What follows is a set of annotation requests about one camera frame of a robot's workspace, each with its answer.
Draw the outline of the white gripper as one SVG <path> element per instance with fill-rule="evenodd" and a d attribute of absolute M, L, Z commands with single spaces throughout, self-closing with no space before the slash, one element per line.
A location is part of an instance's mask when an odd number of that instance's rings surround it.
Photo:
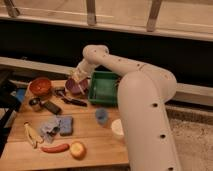
<path fill-rule="evenodd" d="M 90 76 L 95 70 L 96 65 L 89 63 L 87 60 L 83 59 L 76 67 L 76 69 L 71 70 L 71 78 L 76 82 L 80 83 L 87 76 Z"/>

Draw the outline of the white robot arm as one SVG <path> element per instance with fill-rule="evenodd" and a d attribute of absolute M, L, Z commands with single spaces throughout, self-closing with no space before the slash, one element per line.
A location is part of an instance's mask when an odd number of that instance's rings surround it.
<path fill-rule="evenodd" d="M 131 171 L 182 171 L 165 109 L 176 93 L 175 76 L 152 64 L 112 55 L 105 45 L 87 45 L 74 80 L 83 80 L 100 65 L 121 77 L 117 100 Z"/>

